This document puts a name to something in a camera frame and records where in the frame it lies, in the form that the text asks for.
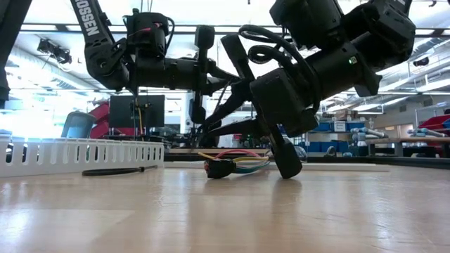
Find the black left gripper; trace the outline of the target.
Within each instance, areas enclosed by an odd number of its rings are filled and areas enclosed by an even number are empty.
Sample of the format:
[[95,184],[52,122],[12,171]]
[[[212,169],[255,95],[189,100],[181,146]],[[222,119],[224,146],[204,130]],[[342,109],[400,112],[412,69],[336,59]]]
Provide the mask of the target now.
[[215,29],[209,25],[198,25],[195,31],[195,45],[198,47],[197,60],[178,58],[173,63],[175,89],[192,90],[194,97],[190,100],[189,116],[196,124],[215,124],[230,114],[226,105],[218,100],[215,111],[206,118],[203,107],[203,95],[207,90],[199,84],[226,84],[238,82],[237,77],[217,66],[215,60],[208,57],[208,51],[214,46]]

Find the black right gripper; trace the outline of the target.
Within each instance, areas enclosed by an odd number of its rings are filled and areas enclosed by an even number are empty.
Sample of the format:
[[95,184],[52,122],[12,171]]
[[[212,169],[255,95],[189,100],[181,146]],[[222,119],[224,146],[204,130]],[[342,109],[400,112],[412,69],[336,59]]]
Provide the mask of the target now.
[[298,91],[296,83],[283,68],[255,79],[248,64],[248,55],[237,34],[226,35],[221,42],[240,80],[231,82],[231,95],[205,120],[203,128],[207,129],[230,115],[245,101],[251,102],[252,96],[254,103],[261,109],[263,118],[227,124],[209,130],[207,136],[252,134],[255,137],[268,137],[281,176],[289,179],[298,175],[302,170],[302,162],[294,145],[282,136],[277,125],[280,124],[289,137],[314,130],[319,123],[316,113],[309,107],[311,96]]

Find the white duct cover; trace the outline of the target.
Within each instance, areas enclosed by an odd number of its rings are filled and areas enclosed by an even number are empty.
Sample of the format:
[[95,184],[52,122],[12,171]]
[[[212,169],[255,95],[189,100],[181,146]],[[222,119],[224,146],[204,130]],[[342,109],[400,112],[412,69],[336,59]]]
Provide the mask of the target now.
[[[165,169],[204,169],[204,162],[164,162]],[[385,164],[362,163],[303,163],[307,171],[371,171],[389,172],[393,166]]]

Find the black zip tie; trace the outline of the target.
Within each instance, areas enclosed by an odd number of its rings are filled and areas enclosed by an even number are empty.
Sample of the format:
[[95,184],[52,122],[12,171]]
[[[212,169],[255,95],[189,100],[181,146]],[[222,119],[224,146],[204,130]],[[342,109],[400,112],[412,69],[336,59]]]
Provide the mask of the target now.
[[82,176],[114,176],[120,174],[132,174],[143,173],[147,169],[157,169],[157,165],[148,167],[136,167],[136,168],[121,168],[121,169],[90,169],[84,170]]

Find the white slotted cable duct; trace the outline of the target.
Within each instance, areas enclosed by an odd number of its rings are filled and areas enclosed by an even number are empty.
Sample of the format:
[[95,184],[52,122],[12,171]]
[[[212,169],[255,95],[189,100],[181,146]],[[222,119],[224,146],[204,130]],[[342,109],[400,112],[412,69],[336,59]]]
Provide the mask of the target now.
[[0,178],[164,165],[162,143],[0,135]]

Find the blue storage bins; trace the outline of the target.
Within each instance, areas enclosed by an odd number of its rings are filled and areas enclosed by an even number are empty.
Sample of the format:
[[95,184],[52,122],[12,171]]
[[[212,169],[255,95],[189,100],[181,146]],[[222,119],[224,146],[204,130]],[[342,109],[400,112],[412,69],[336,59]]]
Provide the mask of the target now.
[[320,122],[315,129],[289,140],[308,153],[325,153],[329,147],[334,147],[338,153],[345,153],[352,142],[351,130],[363,127],[365,123],[357,121]]

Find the background wooden table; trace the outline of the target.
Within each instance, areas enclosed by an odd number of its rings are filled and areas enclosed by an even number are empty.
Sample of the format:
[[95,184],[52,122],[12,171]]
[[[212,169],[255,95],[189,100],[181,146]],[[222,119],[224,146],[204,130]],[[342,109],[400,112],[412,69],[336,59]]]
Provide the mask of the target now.
[[[170,154],[197,154],[198,152],[205,154],[219,154],[225,151],[233,151],[237,148],[173,148],[168,151]],[[269,151],[266,148],[248,149],[248,151],[257,154],[264,154]]]

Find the black monitor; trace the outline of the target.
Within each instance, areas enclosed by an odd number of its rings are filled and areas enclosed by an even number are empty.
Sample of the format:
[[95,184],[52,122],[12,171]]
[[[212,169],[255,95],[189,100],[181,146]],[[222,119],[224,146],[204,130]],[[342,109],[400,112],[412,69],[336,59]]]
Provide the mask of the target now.
[[109,126],[112,128],[163,127],[165,124],[165,96],[111,96]]

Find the red storage bins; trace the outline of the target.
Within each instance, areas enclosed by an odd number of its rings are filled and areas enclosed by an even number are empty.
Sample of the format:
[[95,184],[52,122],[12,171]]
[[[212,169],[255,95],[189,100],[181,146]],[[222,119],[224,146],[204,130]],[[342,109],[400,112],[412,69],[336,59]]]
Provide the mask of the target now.
[[450,131],[450,114],[431,117],[418,127],[433,131]]
[[98,107],[89,112],[96,119],[92,127],[91,138],[103,138],[109,132],[109,102],[101,103]]

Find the grey office chair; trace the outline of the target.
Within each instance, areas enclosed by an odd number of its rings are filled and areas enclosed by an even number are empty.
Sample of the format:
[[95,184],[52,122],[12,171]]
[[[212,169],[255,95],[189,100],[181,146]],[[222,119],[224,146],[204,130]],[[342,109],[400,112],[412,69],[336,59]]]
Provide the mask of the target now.
[[67,115],[62,138],[90,138],[96,118],[85,112],[74,111]]

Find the black ceiling device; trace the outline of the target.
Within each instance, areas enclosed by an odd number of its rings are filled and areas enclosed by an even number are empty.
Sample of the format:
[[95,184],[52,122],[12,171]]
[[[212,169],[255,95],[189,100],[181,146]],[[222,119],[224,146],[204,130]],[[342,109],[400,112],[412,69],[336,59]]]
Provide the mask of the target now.
[[51,58],[55,59],[57,63],[66,64],[72,62],[72,56],[70,55],[70,50],[61,48],[59,45],[55,45],[49,39],[40,39],[37,50],[40,53],[45,53],[50,55]]

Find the wooden workbench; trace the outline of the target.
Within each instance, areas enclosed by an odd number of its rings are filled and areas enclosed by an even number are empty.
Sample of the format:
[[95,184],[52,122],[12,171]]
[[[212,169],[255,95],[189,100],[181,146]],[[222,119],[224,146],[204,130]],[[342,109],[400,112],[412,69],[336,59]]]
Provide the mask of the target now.
[[444,158],[450,158],[450,137],[408,137],[408,138],[377,138],[366,141],[370,155],[375,154],[375,144],[393,143],[394,154],[398,157],[404,156],[403,143],[438,143],[442,147]]

